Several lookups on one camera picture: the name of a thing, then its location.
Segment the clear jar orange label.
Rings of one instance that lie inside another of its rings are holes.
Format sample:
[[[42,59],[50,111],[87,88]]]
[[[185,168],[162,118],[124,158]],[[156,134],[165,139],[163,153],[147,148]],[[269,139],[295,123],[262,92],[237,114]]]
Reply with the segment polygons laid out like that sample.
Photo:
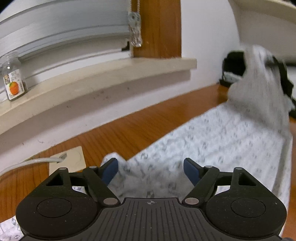
[[[14,101],[28,92],[27,85],[21,73],[21,62],[17,51],[11,51],[1,57],[2,76],[6,95],[9,101]]]

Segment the black clothing pile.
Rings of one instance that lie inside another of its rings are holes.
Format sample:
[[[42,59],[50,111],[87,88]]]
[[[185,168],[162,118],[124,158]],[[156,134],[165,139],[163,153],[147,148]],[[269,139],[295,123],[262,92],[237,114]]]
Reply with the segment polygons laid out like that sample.
[[[230,87],[242,79],[246,70],[244,51],[231,51],[222,62],[222,77],[219,83]]]

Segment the white patterned garment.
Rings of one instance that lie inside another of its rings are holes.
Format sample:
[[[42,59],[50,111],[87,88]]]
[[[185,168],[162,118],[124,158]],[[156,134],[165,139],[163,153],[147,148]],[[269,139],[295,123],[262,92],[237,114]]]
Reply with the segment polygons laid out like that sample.
[[[252,46],[244,59],[244,75],[225,103],[128,161],[111,154],[102,163],[118,160],[108,188],[119,205],[95,202],[83,170],[61,167],[1,223],[1,240],[281,240],[294,104],[283,93],[273,54]],[[184,173],[186,158],[220,170],[217,190],[201,206],[182,204],[194,188]]]

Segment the grey window blind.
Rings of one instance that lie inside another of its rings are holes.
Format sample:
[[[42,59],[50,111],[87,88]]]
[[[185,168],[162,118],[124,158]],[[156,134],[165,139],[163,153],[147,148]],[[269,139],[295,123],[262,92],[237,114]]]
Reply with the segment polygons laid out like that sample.
[[[12,1],[1,12],[1,55],[102,36],[128,36],[127,1]]]

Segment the beige window sill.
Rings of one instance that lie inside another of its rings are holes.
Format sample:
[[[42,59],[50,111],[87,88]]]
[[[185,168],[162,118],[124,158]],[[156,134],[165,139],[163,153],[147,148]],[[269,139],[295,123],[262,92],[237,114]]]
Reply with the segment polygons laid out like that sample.
[[[1,133],[28,119],[79,97],[134,80],[189,71],[194,58],[126,58],[80,68],[32,87],[15,101],[1,103]]]

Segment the white wall shelf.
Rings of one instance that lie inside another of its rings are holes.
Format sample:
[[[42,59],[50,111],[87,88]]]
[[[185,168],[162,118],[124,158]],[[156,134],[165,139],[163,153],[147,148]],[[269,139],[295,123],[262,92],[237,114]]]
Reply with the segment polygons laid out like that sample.
[[[234,1],[240,8],[255,10],[261,13],[295,13],[295,6],[286,1],[249,1],[237,0]]]

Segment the brown wooden window frame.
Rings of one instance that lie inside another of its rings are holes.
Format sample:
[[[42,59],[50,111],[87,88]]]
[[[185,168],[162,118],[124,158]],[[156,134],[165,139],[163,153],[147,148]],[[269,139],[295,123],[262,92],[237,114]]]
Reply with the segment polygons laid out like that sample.
[[[142,20],[142,46],[133,48],[136,58],[179,58],[182,56],[180,0],[131,1],[130,9]]]

